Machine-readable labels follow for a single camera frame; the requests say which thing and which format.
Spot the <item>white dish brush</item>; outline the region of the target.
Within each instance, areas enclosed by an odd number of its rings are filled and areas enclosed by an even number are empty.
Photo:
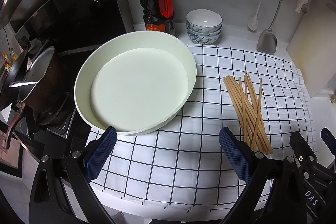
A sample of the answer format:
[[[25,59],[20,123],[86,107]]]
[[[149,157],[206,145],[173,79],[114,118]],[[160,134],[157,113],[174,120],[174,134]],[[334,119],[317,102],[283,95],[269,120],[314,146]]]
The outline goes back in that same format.
[[[258,14],[260,11],[261,3],[263,0],[259,0],[256,12],[250,17],[248,21],[248,30],[256,32],[258,28]]]

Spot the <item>white cutting board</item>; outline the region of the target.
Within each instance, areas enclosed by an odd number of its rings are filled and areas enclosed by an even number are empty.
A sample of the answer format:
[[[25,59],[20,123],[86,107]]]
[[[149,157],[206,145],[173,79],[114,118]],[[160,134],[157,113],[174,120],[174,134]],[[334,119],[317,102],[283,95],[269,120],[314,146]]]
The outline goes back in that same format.
[[[335,92],[335,2],[311,0],[287,52],[310,97]]]

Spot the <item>steel spatula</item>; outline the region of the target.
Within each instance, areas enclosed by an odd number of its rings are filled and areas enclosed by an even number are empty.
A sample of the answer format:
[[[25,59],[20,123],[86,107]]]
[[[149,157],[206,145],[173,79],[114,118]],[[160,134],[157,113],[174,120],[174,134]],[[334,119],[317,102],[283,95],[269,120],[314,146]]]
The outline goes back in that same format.
[[[258,42],[257,42],[257,51],[266,53],[269,55],[274,55],[277,49],[277,38],[276,35],[273,32],[273,26],[275,24],[275,21],[278,16],[278,12],[280,10],[280,7],[282,5],[283,0],[278,1],[277,9],[274,14],[274,17],[272,19],[272,22],[270,26],[265,29],[259,36]]]

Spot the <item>dark soy sauce bottle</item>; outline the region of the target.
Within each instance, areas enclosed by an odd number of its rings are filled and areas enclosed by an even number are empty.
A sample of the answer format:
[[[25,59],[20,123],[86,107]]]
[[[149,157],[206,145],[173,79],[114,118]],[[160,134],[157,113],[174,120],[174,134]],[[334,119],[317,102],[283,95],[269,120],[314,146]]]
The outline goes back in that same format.
[[[140,0],[145,30],[159,31],[175,36],[173,0]]]

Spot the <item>white checkered cloth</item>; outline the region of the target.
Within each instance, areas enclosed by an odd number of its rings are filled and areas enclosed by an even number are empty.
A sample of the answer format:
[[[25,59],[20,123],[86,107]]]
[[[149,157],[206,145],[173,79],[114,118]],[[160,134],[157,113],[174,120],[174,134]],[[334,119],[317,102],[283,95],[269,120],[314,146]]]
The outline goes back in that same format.
[[[315,144],[311,109],[301,72],[290,61],[219,46],[193,46],[198,75],[193,93],[177,116],[142,136],[119,136],[94,190],[144,205],[225,210],[244,188],[219,144],[228,127],[243,137],[223,78],[249,74],[262,94],[261,113],[272,159],[293,153],[290,134]]]

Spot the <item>gas stove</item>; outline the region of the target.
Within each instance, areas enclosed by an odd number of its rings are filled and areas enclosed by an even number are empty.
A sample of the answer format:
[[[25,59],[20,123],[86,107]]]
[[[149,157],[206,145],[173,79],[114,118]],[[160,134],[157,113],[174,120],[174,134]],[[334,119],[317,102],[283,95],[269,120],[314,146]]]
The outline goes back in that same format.
[[[28,140],[25,145],[38,159],[44,155],[58,159],[76,148],[83,150],[91,131],[70,95],[64,98],[61,106],[47,113],[27,109],[26,123]]]

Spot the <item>black frying pan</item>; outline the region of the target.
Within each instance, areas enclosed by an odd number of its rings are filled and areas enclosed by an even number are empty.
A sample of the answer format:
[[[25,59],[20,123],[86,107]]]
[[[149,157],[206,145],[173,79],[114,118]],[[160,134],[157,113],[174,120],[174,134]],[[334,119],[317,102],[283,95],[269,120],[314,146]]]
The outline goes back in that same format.
[[[5,141],[2,145],[4,149],[10,148],[14,129],[25,116],[27,107],[41,114],[52,108],[58,78],[59,66],[56,62],[55,48],[49,47],[34,60],[21,82],[14,82],[9,85],[11,88],[19,89],[18,102],[21,105],[8,126]]]

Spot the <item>large white round basin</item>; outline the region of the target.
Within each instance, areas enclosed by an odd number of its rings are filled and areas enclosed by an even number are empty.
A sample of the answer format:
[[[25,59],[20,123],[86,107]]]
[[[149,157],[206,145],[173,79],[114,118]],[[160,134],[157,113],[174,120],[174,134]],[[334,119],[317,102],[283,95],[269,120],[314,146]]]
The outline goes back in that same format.
[[[75,81],[78,113],[92,127],[119,135],[153,132],[171,121],[193,92],[197,65],[175,36],[136,31],[94,51]]]

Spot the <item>bottom floral ceramic bowl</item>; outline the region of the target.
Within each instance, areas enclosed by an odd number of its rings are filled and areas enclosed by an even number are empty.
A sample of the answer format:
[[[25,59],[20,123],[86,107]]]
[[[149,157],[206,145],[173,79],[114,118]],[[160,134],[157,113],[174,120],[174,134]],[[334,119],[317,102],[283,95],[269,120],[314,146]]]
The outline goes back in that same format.
[[[187,35],[189,39],[195,44],[209,45],[216,42],[221,33],[210,35],[210,34],[193,33],[191,31],[187,31]]]

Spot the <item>top floral ceramic bowl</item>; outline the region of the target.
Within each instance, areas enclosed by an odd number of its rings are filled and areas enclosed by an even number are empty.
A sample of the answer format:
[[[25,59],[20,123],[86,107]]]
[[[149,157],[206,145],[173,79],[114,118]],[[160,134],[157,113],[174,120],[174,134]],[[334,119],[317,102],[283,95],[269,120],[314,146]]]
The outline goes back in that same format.
[[[217,27],[223,22],[222,17],[212,10],[196,9],[186,14],[186,20],[198,27]]]

